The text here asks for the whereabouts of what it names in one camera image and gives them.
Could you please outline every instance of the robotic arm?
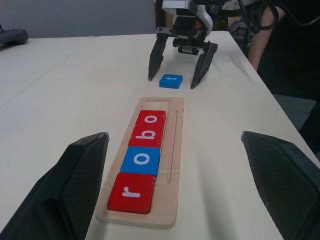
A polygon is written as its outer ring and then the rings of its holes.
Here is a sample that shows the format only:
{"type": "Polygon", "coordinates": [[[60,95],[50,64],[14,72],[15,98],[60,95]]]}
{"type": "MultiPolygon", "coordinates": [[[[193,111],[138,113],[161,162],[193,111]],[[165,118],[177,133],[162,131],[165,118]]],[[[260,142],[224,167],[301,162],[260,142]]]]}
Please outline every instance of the robotic arm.
{"type": "Polygon", "coordinates": [[[175,15],[173,28],[158,27],[156,42],[150,54],[149,80],[158,72],[164,59],[163,52],[168,37],[173,37],[173,46],[181,54],[198,55],[203,51],[196,64],[191,89],[194,89],[209,70],[218,45],[205,42],[213,28],[213,20],[205,5],[222,5],[228,0],[163,0],[162,9],[175,15]]]}

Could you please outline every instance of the white marking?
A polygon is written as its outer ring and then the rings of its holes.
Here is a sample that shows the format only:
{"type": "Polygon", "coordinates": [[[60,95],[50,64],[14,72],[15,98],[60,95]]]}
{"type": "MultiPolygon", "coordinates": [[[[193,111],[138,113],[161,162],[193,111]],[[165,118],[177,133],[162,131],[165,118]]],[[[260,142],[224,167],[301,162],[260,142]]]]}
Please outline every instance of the white marking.
{"type": "Polygon", "coordinates": [[[122,196],[124,197],[130,197],[130,198],[139,198],[140,197],[140,193],[137,192],[129,192],[129,187],[125,186],[123,189],[123,193],[122,196]]]}
{"type": "Polygon", "coordinates": [[[148,124],[153,124],[158,120],[158,118],[156,116],[146,116],[144,118],[144,121],[148,124]]]}
{"type": "Polygon", "coordinates": [[[135,136],[136,139],[155,139],[156,133],[151,130],[143,131],[141,136],[135,136]]]}
{"type": "Polygon", "coordinates": [[[148,154],[145,154],[145,153],[139,153],[139,154],[134,156],[133,161],[134,161],[135,164],[145,165],[150,161],[150,156],[148,154]],[[145,157],[145,160],[144,161],[139,161],[138,160],[139,157],[145,157]]]}

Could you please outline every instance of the black cable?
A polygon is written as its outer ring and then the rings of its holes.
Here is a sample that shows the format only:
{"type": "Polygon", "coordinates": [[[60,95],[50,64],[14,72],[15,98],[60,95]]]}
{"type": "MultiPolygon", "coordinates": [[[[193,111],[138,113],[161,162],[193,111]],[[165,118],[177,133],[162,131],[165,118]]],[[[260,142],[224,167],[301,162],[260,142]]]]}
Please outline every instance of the black cable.
{"type": "Polygon", "coordinates": [[[271,30],[278,23],[279,14],[278,14],[276,6],[272,2],[272,0],[260,0],[265,6],[269,7],[269,9],[271,10],[271,13],[273,15],[273,22],[272,22],[272,24],[270,24],[268,26],[262,26],[262,24],[261,24],[263,6],[262,7],[259,6],[258,16],[257,16],[257,20],[256,20],[256,18],[254,16],[254,9],[251,9],[250,17],[248,17],[247,10],[245,8],[245,5],[244,5],[243,1],[242,0],[237,0],[237,1],[239,3],[239,6],[240,6],[240,11],[241,11],[241,15],[243,17],[243,20],[244,20],[248,30],[251,33],[257,34],[261,30],[271,30]]]}
{"type": "Polygon", "coordinates": [[[248,16],[243,0],[237,0],[237,1],[240,6],[240,12],[243,17],[243,20],[248,30],[253,34],[257,34],[261,30],[271,30],[276,26],[276,24],[279,21],[279,14],[278,14],[278,10],[276,9],[276,6],[280,7],[296,24],[300,26],[304,26],[304,27],[311,26],[320,20],[320,16],[318,16],[316,19],[312,20],[311,22],[302,23],[298,19],[296,19],[295,16],[284,5],[282,5],[279,2],[274,3],[273,0],[260,0],[260,2],[262,2],[263,4],[256,2],[251,7],[250,15],[248,16]],[[268,26],[262,26],[262,15],[263,15],[264,7],[269,7],[273,15],[273,22],[268,26]]]}
{"type": "Polygon", "coordinates": [[[288,8],[286,8],[284,5],[282,5],[279,2],[275,2],[275,5],[280,7],[286,14],[289,15],[289,17],[298,25],[303,26],[303,27],[308,27],[311,26],[313,24],[315,24],[316,22],[318,22],[320,20],[320,16],[318,16],[317,18],[315,18],[314,20],[312,20],[311,22],[307,22],[307,23],[302,23],[300,22],[298,19],[295,18],[295,16],[288,10],[288,8]]]}

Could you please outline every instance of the wooden slot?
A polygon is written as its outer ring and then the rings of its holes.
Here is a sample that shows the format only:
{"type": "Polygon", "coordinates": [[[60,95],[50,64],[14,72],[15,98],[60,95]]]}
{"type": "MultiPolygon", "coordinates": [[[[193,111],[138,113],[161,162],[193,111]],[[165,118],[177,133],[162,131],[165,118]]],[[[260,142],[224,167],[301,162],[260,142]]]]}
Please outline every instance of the wooden slot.
{"type": "Polygon", "coordinates": [[[96,203],[98,219],[118,224],[149,228],[171,228],[178,214],[178,193],[184,120],[184,100],[178,97],[144,97],[137,104],[118,152],[96,203]],[[151,212],[137,214],[107,209],[107,202],[120,172],[128,142],[141,110],[163,110],[166,121],[163,132],[160,163],[154,186],[151,212]]]}

